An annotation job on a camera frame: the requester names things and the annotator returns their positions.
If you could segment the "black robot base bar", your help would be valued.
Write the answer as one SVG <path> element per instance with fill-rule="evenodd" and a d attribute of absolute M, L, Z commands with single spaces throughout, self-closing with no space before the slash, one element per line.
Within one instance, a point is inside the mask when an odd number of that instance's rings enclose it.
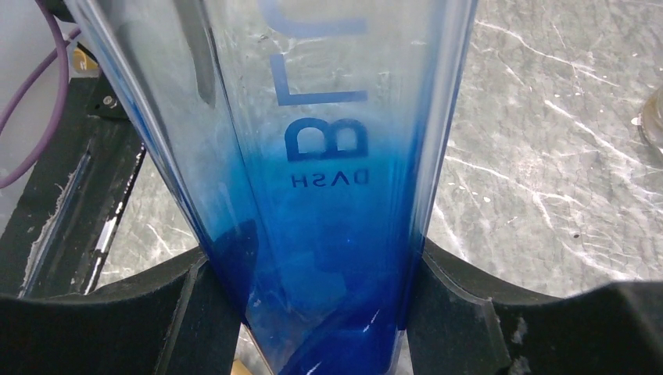
<path fill-rule="evenodd" d="M 109 81 L 72 79 L 60 125 L 1 236 L 1 292 L 94 291 L 144 157 Z"/>

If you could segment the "blue plastic bottle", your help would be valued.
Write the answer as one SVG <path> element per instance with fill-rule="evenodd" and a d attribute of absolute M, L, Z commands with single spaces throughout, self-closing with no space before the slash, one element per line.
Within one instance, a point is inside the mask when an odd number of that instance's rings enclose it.
<path fill-rule="evenodd" d="M 474 1 L 69 1 L 275 374 L 391 374 Z"/>

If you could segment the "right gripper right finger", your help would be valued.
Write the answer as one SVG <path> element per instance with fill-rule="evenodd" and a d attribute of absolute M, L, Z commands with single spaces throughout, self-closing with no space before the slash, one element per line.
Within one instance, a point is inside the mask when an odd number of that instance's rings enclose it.
<path fill-rule="evenodd" d="M 556 298 L 427 241 L 407 338 L 416 374 L 659 374 L 662 285 L 621 281 Z"/>

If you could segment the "clear bottle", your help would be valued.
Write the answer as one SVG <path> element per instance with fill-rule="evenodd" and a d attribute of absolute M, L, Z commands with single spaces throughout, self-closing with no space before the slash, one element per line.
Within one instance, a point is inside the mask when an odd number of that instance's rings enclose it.
<path fill-rule="evenodd" d="M 651 152 L 662 160 L 662 87 L 652 93 L 642 106 L 640 135 Z"/>

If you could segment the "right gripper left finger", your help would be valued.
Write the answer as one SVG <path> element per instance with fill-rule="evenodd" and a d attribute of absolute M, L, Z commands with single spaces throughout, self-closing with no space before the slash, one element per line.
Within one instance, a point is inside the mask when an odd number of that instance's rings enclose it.
<path fill-rule="evenodd" d="M 87 295 L 1 297 L 4 374 L 228 374 L 240 319 L 192 249 Z"/>

